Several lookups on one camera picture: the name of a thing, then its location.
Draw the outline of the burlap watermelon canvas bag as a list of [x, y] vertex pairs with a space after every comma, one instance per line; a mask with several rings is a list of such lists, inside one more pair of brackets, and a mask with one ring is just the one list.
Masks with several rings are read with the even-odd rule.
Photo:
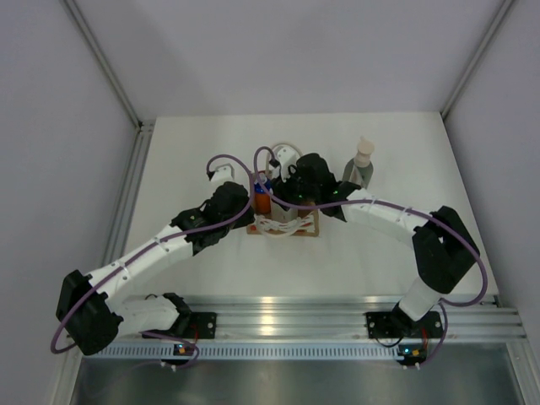
[[[297, 151], [300, 157], [302, 156], [301, 151], [291, 143], [276, 143], [270, 148], [273, 150], [279, 144], [289, 145]], [[270, 158], [271, 156], [267, 156], [267, 163], [265, 164], [265, 168], [262, 170], [272, 182], [273, 167], [270, 164]], [[263, 235], [267, 238], [274, 239], [290, 236], [317, 237], [319, 235], [319, 232], [319, 213], [316, 210], [298, 210], [298, 218], [295, 221], [291, 221], [287, 224], [280, 224], [276, 221], [273, 221], [271, 218], [271, 213], [261, 215], [257, 214], [255, 210], [255, 222], [248, 225], [248, 227], [246, 228], [246, 233], [248, 235]]]

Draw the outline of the white bottle grey cap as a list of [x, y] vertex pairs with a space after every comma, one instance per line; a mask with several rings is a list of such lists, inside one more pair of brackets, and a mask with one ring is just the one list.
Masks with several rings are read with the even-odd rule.
[[298, 218], [298, 210], [296, 208], [282, 207], [280, 204], [272, 202], [271, 218], [280, 224], [287, 224]]

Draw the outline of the grey pump bottle beige cap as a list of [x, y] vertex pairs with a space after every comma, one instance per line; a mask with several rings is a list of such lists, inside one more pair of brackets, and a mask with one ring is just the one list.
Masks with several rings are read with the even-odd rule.
[[361, 137], [357, 144], [355, 156], [345, 165], [342, 181], [348, 181], [362, 188], [367, 188], [374, 172], [371, 161], [374, 152], [375, 145], [370, 140]]

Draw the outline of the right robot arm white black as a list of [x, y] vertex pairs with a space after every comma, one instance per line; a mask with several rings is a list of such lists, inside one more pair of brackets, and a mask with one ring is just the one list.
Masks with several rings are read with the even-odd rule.
[[422, 212], [380, 200], [361, 185], [337, 181], [316, 153], [287, 162], [271, 157], [272, 192], [282, 207], [311, 206], [329, 218], [372, 228], [413, 250], [418, 276], [394, 306], [389, 322], [411, 337], [424, 317], [478, 263], [480, 253], [457, 211]]

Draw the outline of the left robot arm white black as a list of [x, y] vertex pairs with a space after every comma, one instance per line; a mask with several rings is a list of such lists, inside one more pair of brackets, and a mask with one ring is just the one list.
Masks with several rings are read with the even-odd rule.
[[175, 293], [139, 298], [138, 287], [253, 220], [249, 192], [225, 182], [200, 208], [180, 212], [134, 251], [87, 274], [70, 272], [62, 281], [57, 304], [60, 328], [85, 355], [137, 333], [148, 338], [191, 338], [192, 311], [183, 298]]

